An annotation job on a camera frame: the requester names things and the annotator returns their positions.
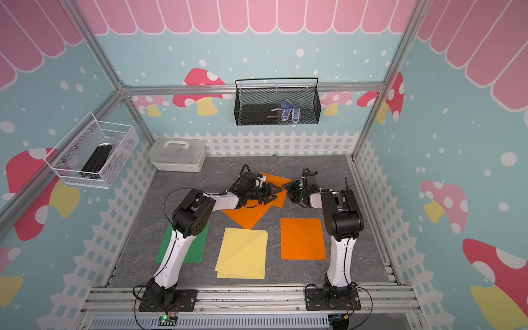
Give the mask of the blue white item in basket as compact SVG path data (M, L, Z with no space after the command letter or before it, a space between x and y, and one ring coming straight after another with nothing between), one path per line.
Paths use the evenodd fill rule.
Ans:
M282 101L280 107L272 109L271 112L277 114L283 122L291 120L294 124L298 124L301 119L301 108L288 99Z

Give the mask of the white plastic storage box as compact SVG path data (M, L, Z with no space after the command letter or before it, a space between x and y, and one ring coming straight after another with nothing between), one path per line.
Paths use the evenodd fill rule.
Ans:
M160 137L148 155L159 171L199 173L206 159L206 150L201 140Z

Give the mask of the yellow paper sheet bottom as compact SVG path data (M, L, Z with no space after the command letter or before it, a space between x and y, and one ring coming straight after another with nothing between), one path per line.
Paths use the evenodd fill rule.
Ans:
M219 279L265 279L268 233L226 228L214 269Z

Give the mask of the aluminium front rail frame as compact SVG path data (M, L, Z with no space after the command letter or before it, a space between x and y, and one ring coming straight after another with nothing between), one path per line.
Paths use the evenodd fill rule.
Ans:
M362 283L362 310L307 311L306 285L197 287L193 312L140 312L130 288L92 290L74 329L427 329L412 288ZM158 327L160 316L177 316L174 327Z

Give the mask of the black item in white basket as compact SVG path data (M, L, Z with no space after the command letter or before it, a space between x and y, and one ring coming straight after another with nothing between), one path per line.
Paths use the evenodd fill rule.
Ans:
M113 146L111 144L101 144L96 147L88 161L85 163L81 172L79 173L82 178L89 178L91 180L100 179L99 172L107 162L107 159L112 151Z

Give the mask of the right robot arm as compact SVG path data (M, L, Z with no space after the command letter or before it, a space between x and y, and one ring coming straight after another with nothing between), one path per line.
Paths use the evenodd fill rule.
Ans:
M323 211L324 227L331 238L330 264L324 283L305 286L306 309L355 312L361 305L351 264L354 246L364 230L364 218L347 180L345 188L335 191L319 187L317 174L304 168L300 180L283 185L290 202Z

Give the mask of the orange paper sheet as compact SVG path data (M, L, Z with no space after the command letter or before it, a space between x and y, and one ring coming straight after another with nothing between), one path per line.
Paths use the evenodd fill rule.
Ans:
M320 219L280 220L283 260L322 261L327 259Z
M242 228L251 230L270 208L270 204L265 205L263 203L258 203L257 201L249 201L240 209L223 210L223 213L239 224Z
M266 182L271 182L272 184L278 186L279 188L283 188L283 185L289 184L292 180L284 177L279 177L267 173L261 173L263 176L266 177ZM270 206L274 206L277 208L283 208L285 205L285 201L287 199L287 192L285 190L282 190L281 192L278 192L276 194L277 198L270 202Z

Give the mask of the green paper sheet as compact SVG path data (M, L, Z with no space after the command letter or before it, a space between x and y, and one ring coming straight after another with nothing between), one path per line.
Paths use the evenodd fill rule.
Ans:
M189 248L186 254L186 257L184 259L184 263L201 263L202 262L209 229L210 229L210 223L207 223L204 230L192 242L191 247ZM159 248L158 255L155 260L156 263L162 262L166 254L166 251L169 249L169 243L171 240L172 232L173 232L173 228L171 225L169 225L168 228L166 229L164 239Z

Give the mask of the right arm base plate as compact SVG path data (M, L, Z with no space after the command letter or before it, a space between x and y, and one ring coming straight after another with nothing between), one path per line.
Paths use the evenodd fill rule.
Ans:
M352 290L347 296L327 298L323 289L308 287L304 291L307 311L345 311L357 312L362 310L357 290Z

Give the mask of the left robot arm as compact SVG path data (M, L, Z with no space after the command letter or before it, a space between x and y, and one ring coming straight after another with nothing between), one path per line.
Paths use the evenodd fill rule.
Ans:
M248 202L267 205L278 199L283 189L262 174L242 166L231 187L222 192L204 192L191 188L188 195L168 217L172 225L171 240L156 273L147 284L133 288L141 312L169 312L178 308L181 298L177 284L184 259L195 238L201 234L212 213L239 210Z

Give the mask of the small green circuit board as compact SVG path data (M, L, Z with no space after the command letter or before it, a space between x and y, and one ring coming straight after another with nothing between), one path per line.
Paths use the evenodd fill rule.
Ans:
M172 315L160 316L158 319L158 327L174 327L177 324L178 317Z

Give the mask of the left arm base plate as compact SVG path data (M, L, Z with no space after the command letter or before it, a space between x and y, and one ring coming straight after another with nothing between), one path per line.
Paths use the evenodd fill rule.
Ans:
M140 312L193 312L197 290L148 290L140 302Z

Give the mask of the black box in mesh basket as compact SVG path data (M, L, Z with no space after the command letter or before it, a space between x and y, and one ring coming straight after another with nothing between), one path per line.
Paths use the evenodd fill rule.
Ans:
M279 113L270 104L244 104L238 115L240 125L276 125Z

